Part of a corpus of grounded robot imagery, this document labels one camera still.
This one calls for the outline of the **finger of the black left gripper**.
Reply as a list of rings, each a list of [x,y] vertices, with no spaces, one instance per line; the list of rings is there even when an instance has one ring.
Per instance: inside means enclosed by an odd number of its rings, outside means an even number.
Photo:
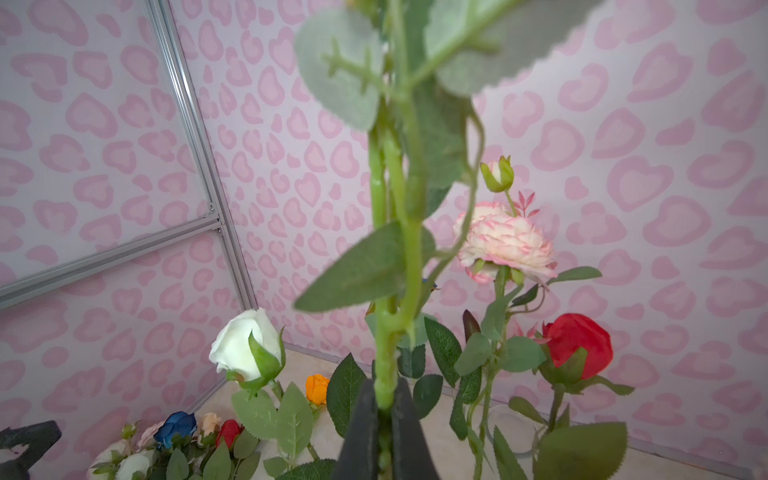
[[[1,431],[1,449],[8,450],[26,446],[18,457],[1,462],[1,478],[29,480],[29,470],[62,437],[58,424],[49,420],[20,428],[6,428]]]

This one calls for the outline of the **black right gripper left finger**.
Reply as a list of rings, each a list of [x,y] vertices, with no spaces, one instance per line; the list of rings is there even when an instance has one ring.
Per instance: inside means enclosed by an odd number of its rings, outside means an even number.
[[[366,380],[360,389],[332,480],[378,478],[379,410],[373,385],[373,380]]]

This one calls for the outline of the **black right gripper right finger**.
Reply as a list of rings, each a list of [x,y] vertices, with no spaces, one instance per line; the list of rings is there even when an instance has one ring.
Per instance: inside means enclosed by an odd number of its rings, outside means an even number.
[[[393,478],[439,480],[415,404],[404,378],[398,379],[391,410]]]

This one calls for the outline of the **orange rose stem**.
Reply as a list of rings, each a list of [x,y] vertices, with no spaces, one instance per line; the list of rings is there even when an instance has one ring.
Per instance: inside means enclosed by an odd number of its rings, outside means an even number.
[[[306,379],[305,393],[307,400],[316,406],[327,404],[330,379],[322,374],[314,374]]]

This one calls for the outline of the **white rose stem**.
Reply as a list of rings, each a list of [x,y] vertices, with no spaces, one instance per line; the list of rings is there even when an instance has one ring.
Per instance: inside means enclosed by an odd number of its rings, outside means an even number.
[[[276,443],[277,454],[265,461],[270,477],[284,479],[298,470],[305,452],[319,458],[311,443],[313,408],[298,386],[283,386],[279,380],[287,365],[285,344],[264,309],[231,319],[213,341],[209,360],[238,385],[232,405],[245,431]]]

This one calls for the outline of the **red rose stem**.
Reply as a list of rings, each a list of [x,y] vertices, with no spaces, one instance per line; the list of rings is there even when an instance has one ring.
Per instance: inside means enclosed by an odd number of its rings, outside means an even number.
[[[528,337],[539,348],[543,360],[534,370],[553,392],[549,415],[542,416],[526,399],[513,396],[508,407],[535,427],[531,449],[531,472],[527,473],[498,427],[493,431],[493,450],[502,479],[610,479],[621,468],[628,450],[628,430],[623,422],[573,425],[568,396],[583,394],[593,386],[604,386],[618,396],[634,392],[601,373],[612,363],[610,334],[591,318],[566,313]]]

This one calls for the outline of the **pink rose spray stem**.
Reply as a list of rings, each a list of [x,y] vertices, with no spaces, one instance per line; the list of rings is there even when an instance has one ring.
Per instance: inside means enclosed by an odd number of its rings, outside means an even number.
[[[455,363],[461,376],[483,368],[482,432],[477,443],[465,440],[474,457],[475,479],[481,478],[486,462],[488,412],[497,377],[502,372],[541,375],[534,367],[543,355],[528,337],[548,323],[525,330],[517,323],[517,316],[540,309],[555,283],[593,280],[602,275],[594,267],[557,270],[553,243],[534,222],[538,213],[532,206],[535,196],[511,194],[515,173],[508,157],[481,164],[480,172],[487,189],[503,194],[505,199],[476,204],[459,216],[454,227],[464,239],[457,255],[460,266],[471,280],[494,290],[483,319],[464,312],[465,346]]]

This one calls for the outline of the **light blue flower spray stem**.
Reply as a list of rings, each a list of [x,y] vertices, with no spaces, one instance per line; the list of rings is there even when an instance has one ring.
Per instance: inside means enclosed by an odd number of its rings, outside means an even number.
[[[306,20],[295,38],[300,75],[315,99],[368,135],[373,232],[297,299],[325,312],[375,302],[374,383],[389,411],[396,345],[427,298],[424,267],[445,267],[424,228],[432,195],[475,185],[467,129],[474,94],[516,76],[583,24],[593,1],[350,1]]]

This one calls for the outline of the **clear glass vase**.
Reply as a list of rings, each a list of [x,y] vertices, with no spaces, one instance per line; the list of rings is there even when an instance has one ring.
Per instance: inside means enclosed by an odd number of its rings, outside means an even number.
[[[518,460],[532,460],[546,428],[545,424],[534,421],[510,409],[507,405],[495,405],[488,412],[489,450],[495,453],[494,432],[498,429]]]

